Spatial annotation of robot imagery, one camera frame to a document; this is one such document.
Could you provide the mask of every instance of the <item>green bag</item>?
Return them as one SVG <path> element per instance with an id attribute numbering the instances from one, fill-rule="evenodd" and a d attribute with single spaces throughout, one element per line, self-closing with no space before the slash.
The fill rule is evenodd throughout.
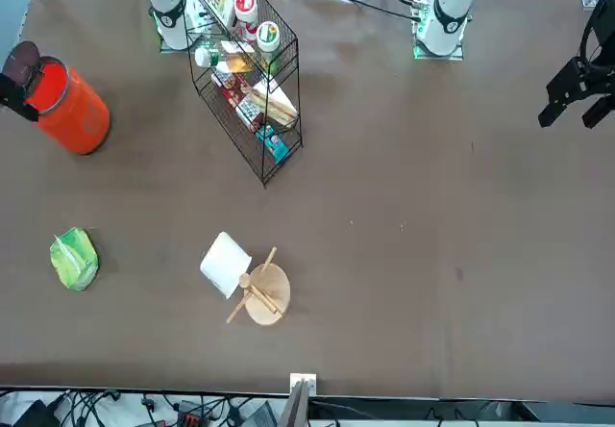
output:
<path id="1" fill-rule="evenodd" d="M 98 271 L 98 255 L 82 228 L 73 227 L 49 248 L 51 264 L 69 289 L 84 290 Z"/>

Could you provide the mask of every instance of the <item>orange trash can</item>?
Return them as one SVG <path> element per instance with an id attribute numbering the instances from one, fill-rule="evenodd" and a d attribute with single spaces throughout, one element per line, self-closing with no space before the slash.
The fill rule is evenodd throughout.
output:
<path id="1" fill-rule="evenodd" d="M 73 67 L 60 60 L 41 57 L 40 71 L 26 99 L 38 110 L 38 127 L 68 151 L 91 153 L 109 132 L 107 105 Z"/>

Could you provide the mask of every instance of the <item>toilet paper roll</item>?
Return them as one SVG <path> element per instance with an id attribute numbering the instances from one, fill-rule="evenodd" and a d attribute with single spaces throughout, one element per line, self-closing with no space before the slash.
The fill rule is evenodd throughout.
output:
<path id="1" fill-rule="evenodd" d="M 248 271 L 252 257 L 222 232 L 201 262 L 201 272 L 228 299 L 239 286 L 239 277 Z"/>

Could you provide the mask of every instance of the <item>wire basket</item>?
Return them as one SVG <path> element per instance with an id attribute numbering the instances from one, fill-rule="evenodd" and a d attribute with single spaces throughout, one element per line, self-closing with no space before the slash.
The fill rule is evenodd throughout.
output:
<path id="1" fill-rule="evenodd" d="M 241 45 L 241 57 L 248 65 L 250 71 L 236 75 L 241 79 L 241 84 L 254 87 L 261 84 L 266 88 L 264 113 L 260 127 L 251 128 L 246 121 L 245 114 L 238 109 L 237 102 L 225 96 L 225 79 L 223 74 L 214 68 L 202 68 L 198 66 L 192 53 L 200 40 L 207 38 L 210 41 L 229 40 L 234 42 L 243 41 L 239 36 L 239 26 L 235 24 L 231 29 L 227 28 L 212 11 L 207 0 L 198 0 L 205 13 L 207 23 L 190 27 L 186 21 L 186 39 L 188 47 L 186 53 L 190 63 L 190 73 L 192 82 L 199 93 L 199 96 L 208 104 L 209 109 L 216 117 L 220 125 L 229 135 L 235 147 L 246 162 L 252 167 L 264 186 L 271 180 L 276 172 L 288 161 L 292 154 L 300 147 L 303 147 L 303 136 L 301 130 L 301 102 L 299 87 L 299 41 L 297 35 L 290 29 L 282 17 L 276 12 L 267 0 L 257 0 L 258 21 L 273 21 L 278 25 L 280 31 L 280 49 L 270 64 L 261 64 L 261 54 L 255 42 L 250 42 L 252 51 L 245 51 Z M 296 85 L 287 82 L 294 75 Z M 276 90 L 283 85 L 283 93 L 290 100 L 297 111 L 296 119 L 291 123 L 282 126 L 279 122 L 269 117 L 269 98 L 270 95 L 280 95 Z"/>

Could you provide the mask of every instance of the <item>white jar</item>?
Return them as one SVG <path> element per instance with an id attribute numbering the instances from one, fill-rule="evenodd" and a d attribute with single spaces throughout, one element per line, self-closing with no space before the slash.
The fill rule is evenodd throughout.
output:
<path id="1" fill-rule="evenodd" d="M 234 0 L 234 14 L 241 25 L 241 38 L 246 42 L 257 40 L 257 0 Z"/>
<path id="2" fill-rule="evenodd" d="M 276 57 L 280 47 L 280 28 L 273 21 L 264 21 L 258 25 L 257 44 L 262 55 L 262 64 L 267 67 Z M 270 72 L 278 71 L 280 60 L 277 59 L 274 65 L 269 66 Z"/>

